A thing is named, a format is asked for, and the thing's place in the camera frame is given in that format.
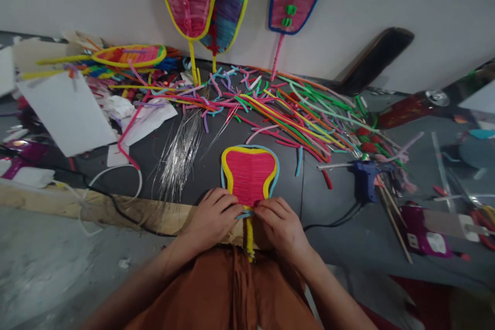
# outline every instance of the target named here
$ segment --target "person's left hand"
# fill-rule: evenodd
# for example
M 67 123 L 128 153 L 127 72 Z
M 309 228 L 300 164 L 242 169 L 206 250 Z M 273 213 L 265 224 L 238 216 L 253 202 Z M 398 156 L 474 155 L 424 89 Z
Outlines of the person's left hand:
M 234 227 L 236 217 L 244 211 L 244 207 L 237 202 L 237 197 L 224 188 L 206 193 L 182 234 L 190 237 L 196 254 L 215 246 Z

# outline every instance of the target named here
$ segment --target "concrete floor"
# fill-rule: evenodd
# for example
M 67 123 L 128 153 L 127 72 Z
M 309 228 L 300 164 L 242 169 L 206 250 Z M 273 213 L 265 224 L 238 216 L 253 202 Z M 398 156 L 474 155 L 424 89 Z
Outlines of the concrete floor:
M 75 220 L 0 207 L 0 328 L 77 328 L 171 241 L 112 226 L 88 238 Z M 121 268 L 128 258 L 129 267 Z M 329 268 L 357 300 L 396 326 L 421 328 L 405 314 L 403 293 L 387 276 Z

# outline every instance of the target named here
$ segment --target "gray table surface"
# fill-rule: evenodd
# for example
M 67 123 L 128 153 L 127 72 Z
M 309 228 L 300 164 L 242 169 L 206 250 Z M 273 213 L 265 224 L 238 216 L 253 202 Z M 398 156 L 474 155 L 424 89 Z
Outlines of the gray table surface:
M 9 44 L 11 34 L 0 34 L 0 42 Z M 402 97 L 388 95 L 364 94 L 371 111 L 381 110 Z M 0 100 L 0 112 L 13 111 L 16 104 L 8 98 Z M 263 117 L 250 112 L 249 120 L 266 126 Z M 155 166 L 160 154 L 167 144 L 169 134 L 174 135 L 181 114 L 165 122 L 156 131 L 134 144 L 130 155 L 140 165 L 144 185 L 141 198 L 152 199 L 155 179 Z M 181 202 L 196 204 L 206 190 L 220 186 L 220 155 L 229 146 L 243 144 L 252 134 L 246 123 L 237 121 L 227 126 L 218 141 L 208 153 L 215 133 L 225 121 L 225 115 L 208 119 L 209 134 L 203 134 L 198 156 L 193 171 L 184 186 Z M 0 118 L 0 133 L 16 123 L 15 118 Z M 407 167 L 410 180 L 418 186 L 414 195 L 405 195 L 401 200 L 413 200 L 420 205 L 447 211 L 445 202 L 426 201 L 435 195 L 433 185 L 441 185 L 439 172 L 431 140 L 431 132 L 436 131 L 441 146 L 456 142 L 459 135 L 469 128 L 469 124 L 457 124 L 452 120 L 437 117 L 426 117 L 407 123 L 387 131 L 387 135 L 396 143 L 403 145 L 417 132 L 425 135 L 409 150 L 410 161 Z M 321 171 L 317 170 L 317 162 L 312 156 L 305 154 L 303 168 L 299 177 L 295 177 L 297 153 L 293 148 L 275 143 L 275 139 L 267 135 L 256 136 L 252 144 L 266 146 L 273 150 L 280 161 L 280 177 L 273 195 L 283 197 L 293 210 L 302 216 L 303 226 L 310 224 L 330 224 L 344 215 L 355 203 L 354 175 L 345 168 L 333 169 L 329 176 L 334 189 L 328 190 Z M 78 156 L 76 163 L 82 172 L 90 178 L 106 169 L 107 149 L 97 148 L 89 157 Z M 347 162 L 352 158 L 347 154 L 334 154 L 333 163 Z M 57 148 L 52 148 L 46 161 L 68 167 L 68 161 Z M 471 178 L 472 169 L 457 168 L 456 173 L 463 184 L 473 193 L 490 193 L 495 178 L 493 170 L 489 170 L 478 181 Z M 80 179 L 75 176 L 57 172 L 57 179 L 70 182 L 73 186 L 82 187 Z M 97 186 L 107 192 L 134 195 L 137 186 L 136 171 L 132 168 L 115 170 L 102 176 Z M 479 243 L 448 238 L 454 251 L 467 253 L 471 261 L 454 256 L 451 259 L 423 257 L 412 254 L 414 261 L 410 265 L 404 257 L 397 237 L 381 204 L 369 204 L 350 222 L 337 228 L 315 227 L 307 231 L 311 245 L 328 264 L 340 265 L 349 269 L 376 271 L 391 275 L 420 279 L 470 289 L 495 288 L 495 252 Z

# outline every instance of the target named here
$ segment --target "brown pants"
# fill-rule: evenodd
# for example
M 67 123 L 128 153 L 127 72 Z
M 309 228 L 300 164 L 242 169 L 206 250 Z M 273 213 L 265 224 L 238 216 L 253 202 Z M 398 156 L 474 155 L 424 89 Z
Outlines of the brown pants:
M 238 247 L 196 258 L 126 329 L 320 329 L 297 272 L 289 264 Z

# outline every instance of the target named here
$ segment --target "blue glue gun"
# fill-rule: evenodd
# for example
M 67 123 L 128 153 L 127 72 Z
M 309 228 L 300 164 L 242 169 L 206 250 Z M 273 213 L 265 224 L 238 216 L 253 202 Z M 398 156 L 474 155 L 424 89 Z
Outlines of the blue glue gun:
M 375 193 L 375 178 L 383 171 L 395 169 L 386 162 L 351 161 L 352 172 L 356 176 L 356 190 L 365 203 L 378 201 Z

